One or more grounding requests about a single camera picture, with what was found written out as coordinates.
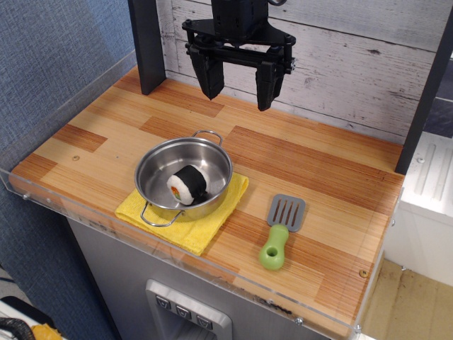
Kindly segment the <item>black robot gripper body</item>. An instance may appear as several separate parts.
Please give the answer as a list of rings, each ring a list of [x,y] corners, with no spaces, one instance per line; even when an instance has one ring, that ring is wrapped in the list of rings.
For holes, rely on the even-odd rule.
[[[269,6],[281,6],[284,1],[212,1],[212,18],[187,19],[182,28],[187,32],[187,47],[220,50],[230,44],[233,58],[244,66],[252,65],[252,56],[242,45],[268,46],[278,55],[284,73],[294,70],[292,47],[296,38],[274,28],[268,22]]]

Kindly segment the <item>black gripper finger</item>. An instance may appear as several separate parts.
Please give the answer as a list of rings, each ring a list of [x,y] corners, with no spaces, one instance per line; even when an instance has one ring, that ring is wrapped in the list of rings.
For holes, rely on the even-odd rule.
[[[212,100],[224,88],[223,61],[212,51],[201,50],[195,45],[188,48],[188,54],[203,94]]]
[[[280,95],[285,75],[284,67],[277,62],[262,62],[256,70],[258,109],[266,111]]]

